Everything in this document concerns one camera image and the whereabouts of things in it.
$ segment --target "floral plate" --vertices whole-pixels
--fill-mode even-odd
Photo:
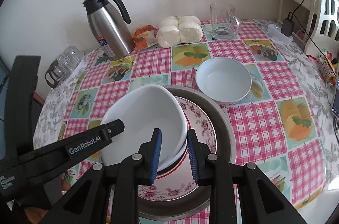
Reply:
[[[217,140],[211,120],[207,114],[191,101],[175,97],[183,109],[189,129],[195,129],[200,142],[206,143],[216,153]],[[180,162],[170,171],[157,176],[151,186],[139,186],[139,197],[152,201],[169,201],[181,198],[198,186],[195,184],[187,149]]]

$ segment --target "checkered tablecloth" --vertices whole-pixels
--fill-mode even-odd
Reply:
[[[324,184],[324,152],[308,96],[285,57],[280,55],[256,22],[243,22],[241,32],[234,40],[210,41],[207,34],[204,33],[201,42],[187,47],[151,47],[134,51],[116,62],[105,58],[99,49],[93,51],[86,58],[83,76],[75,87],[72,86],[74,90],[65,107],[64,128],[59,139],[99,125],[112,104],[141,85],[172,84],[198,90],[195,73],[199,64],[213,57],[230,57],[246,66],[251,73],[253,87],[256,87],[238,104],[222,107],[235,134],[236,163],[255,162],[272,181],[284,183],[282,187],[280,185],[282,193],[293,205],[300,206]],[[185,49],[206,56],[200,61],[184,59]],[[299,126],[305,133],[302,139],[294,136],[296,129],[291,128],[293,118],[286,116],[289,110],[298,111],[301,119],[311,120],[311,126]],[[98,158],[92,156],[75,167],[73,183],[97,161]],[[236,188],[235,196],[239,214]],[[206,208],[197,215],[169,223],[207,224],[208,217],[209,208]]]

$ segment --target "metal screw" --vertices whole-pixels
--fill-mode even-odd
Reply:
[[[207,155],[207,158],[211,161],[215,161],[215,160],[218,159],[218,156],[214,153],[211,153],[211,154]]]
[[[93,165],[94,170],[101,170],[102,169],[102,164],[101,163],[96,163]]]
[[[247,168],[249,169],[256,169],[257,165],[254,164],[253,162],[249,162],[246,164]]]
[[[134,153],[132,155],[133,160],[140,160],[142,158],[142,155],[140,153]]]

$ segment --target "thermos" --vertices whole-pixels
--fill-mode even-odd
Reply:
[[[113,1],[121,14],[108,0],[85,0],[83,4],[95,39],[110,60],[116,61],[131,53],[135,42],[126,26],[131,19],[125,5],[121,0]]]

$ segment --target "thermos handle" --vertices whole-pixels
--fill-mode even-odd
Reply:
[[[46,73],[45,73],[45,80],[47,82],[47,84],[51,87],[51,88],[56,88],[58,86],[58,82],[56,80],[54,80],[54,78],[52,77],[51,71],[53,69],[54,66],[58,65],[58,61],[55,60],[54,62],[52,62],[52,64],[50,65],[50,67],[47,69]],[[53,80],[53,83],[51,83],[46,75],[49,74],[50,78]]]
[[[126,10],[126,7],[124,5],[124,3],[122,2],[122,0],[113,0],[117,6],[119,7],[119,10],[121,12],[121,15],[122,15],[122,18],[124,19],[124,21],[127,23],[127,24],[130,24],[131,23],[131,18],[129,17],[129,14]]]

